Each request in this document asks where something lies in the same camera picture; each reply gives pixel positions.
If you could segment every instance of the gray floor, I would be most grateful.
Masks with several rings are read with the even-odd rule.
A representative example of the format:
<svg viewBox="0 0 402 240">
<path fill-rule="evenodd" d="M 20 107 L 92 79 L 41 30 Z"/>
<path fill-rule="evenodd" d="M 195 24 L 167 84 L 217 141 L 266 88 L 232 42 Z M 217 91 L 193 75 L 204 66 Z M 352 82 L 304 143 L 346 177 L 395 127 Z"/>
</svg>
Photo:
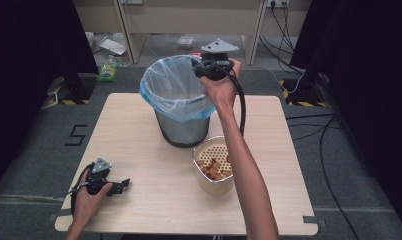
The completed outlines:
<svg viewBox="0 0 402 240">
<path fill-rule="evenodd" d="M 88 105 L 57 105 L 39 114 L 34 122 L 21 154 L 11 163 L 0 183 L 0 239 L 63 239 L 65 233 L 54 228 L 55 216 L 70 188 L 80 158 L 96 125 L 103 104 L 110 93 L 137 92 L 145 67 L 157 59 L 197 51 L 217 36 L 190 35 L 196 42 L 192 49 L 177 44 L 180 35 L 152 35 L 147 40 L 138 64 L 120 68 L 117 80 L 95 87 Z M 241 46 L 236 36 L 221 39 Z M 279 39 L 269 38 L 279 45 Z M 107 59 L 108 52 L 95 53 L 99 65 Z M 230 54 L 244 62 L 242 51 Z M 293 143 L 299 158 L 312 206 L 320 225 L 319 233 L 311 237 L 283 236 L 283 239 L 354 239 L 349 224 L 359 239 L 402 239 L 402 224 L 382 192 L 376 179 L 368 174 L 355 151 L 340 117 L 333 121 L 324 134 L 322 127 L 331 116 L 292 118 L 330 114 L 335 111 L 329 100 L 327 106 L 294 107 L 283 99 L 277 80 L 297 78 L 299 74 L 282 71 L 276 59 L 271 58 L 259 45 L 253 66 L 244 66 L 240 81 L 246 94 L 276 95 L 282 106 Z M 78 143 L 70 137 L 84 135 Z M 323 162 L 320 150 L 322 147 Z M 328 183 L 348 218 L 344 219 Z M 99 234 L 85 233 L 83 239 L 97 239 Z M 104 239 L 121 239 L 121 234 L 104 234 Z M 212 239 L 212 236 L 129 236 L 128 239 Z"/>
</svg>

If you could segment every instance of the gray bin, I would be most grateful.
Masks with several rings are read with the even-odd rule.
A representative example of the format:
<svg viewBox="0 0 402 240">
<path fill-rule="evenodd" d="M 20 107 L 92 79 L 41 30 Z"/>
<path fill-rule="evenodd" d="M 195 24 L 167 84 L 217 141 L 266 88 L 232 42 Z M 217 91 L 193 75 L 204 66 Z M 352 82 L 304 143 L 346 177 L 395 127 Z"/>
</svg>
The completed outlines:
<svg viewBox="0 0 402 240">
<path fill-rule="evenodd" d="M 191 56 L 160 59 L 142 77 L 140 94 L 155 111 L 164 139 L 175 147 L 200 144 L 215 107 L 192 70 Z"/>
</svg>

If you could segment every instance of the electrical outlet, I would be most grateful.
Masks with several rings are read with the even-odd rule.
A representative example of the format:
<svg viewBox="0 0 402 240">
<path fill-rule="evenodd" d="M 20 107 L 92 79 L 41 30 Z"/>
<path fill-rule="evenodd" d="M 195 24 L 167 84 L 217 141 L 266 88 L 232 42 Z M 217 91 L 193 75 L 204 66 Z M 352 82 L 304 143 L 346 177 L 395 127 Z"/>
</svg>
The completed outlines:
<svg viewBox="0 0 402 240">
<path fill-rule="evenodd" d="M 289 5 L 289 0 L 267 0 L 266 6 L 271 8 L 272 7 L 272 1 L 275 2 L 275 8 L 284 8 L 285 3 L 286 3 L 286 6 Z"/>
</svg>

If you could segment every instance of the black curtain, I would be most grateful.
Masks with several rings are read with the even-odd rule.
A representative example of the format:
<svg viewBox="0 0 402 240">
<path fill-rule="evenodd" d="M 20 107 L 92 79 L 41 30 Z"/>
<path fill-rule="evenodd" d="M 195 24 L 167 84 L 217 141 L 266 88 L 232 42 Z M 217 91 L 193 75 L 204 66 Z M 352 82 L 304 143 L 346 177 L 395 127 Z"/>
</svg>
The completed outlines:
<svg viewBox="0 0 402 240">
<path fill-rule="evenodd" d="M 402 221 L 402 1 L 348 1 L 344 24 L 334 28 L 340 38 L 323 53 L 337 2 L 312 1 L 295 54 L 307 64 L 319 56 L 355 143 Z"/>
<path fill-rule="evenodd" d="M 19 154 L 51 82 L 97 71 L 71 0 L 0 1 L 0 178 Z"/>
</svg>

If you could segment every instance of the blue plastic bag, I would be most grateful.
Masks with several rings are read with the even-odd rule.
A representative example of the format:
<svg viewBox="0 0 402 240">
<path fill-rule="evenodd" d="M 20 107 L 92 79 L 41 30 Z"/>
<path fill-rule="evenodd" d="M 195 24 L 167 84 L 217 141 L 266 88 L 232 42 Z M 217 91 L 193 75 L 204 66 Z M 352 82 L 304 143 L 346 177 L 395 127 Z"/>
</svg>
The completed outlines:
<svg viewBox="0 0 402 240">
<path fill-rule="evenodd" d="M 163 58 L 142 77 L 139 93 L 156 111 L 178 122 L 207 119 L 215 111 L 192 70 L 191 56 Z"/>
</svg>

